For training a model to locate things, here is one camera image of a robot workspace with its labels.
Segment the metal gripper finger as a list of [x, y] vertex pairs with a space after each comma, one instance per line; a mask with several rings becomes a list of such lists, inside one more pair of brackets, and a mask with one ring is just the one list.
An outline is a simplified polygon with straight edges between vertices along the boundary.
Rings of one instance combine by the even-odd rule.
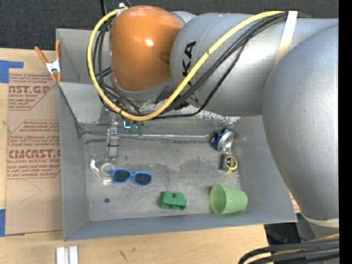
[[118, 128], [107, 129], [107, 145], [119, 145], [119, 131]]
[[118, 157], [118, 145], [107, 145], [106, 160], [115, 160]]

